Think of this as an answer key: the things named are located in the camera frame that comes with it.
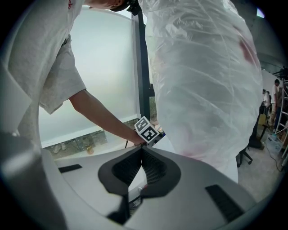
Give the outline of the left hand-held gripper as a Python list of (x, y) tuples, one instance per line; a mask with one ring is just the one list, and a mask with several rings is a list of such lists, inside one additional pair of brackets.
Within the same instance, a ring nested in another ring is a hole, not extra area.
[(149, 146), (153, 146), (155, 143), (160, 141), (165, 133), (162, 128), (156, 128), (150, 121), (143, 116), (134, 124), (135, 130), (138, 135), (147, 143)]

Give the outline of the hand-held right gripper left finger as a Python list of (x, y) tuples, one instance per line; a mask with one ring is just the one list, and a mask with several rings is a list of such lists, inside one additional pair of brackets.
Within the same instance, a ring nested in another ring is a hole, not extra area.
[(125, 224), (130, 218), (129, 192), (141, 167), (141, 149), (131, 147), (89, 157), (55, 161), (66, 182), (102, 216)]

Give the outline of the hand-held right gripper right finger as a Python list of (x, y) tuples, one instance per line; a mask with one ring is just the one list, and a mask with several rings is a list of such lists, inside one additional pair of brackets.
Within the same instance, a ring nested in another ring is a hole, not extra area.
[(255, 204), (240, 185), (212, 166), (159, 149), (150, 152), (174, 161), (181, 170), (180, 181), (166, 196), (144, 198), (126, 222), (131, 230), (216, 230), (228, 224), (206, 187), (218, 185), (243, 211)]

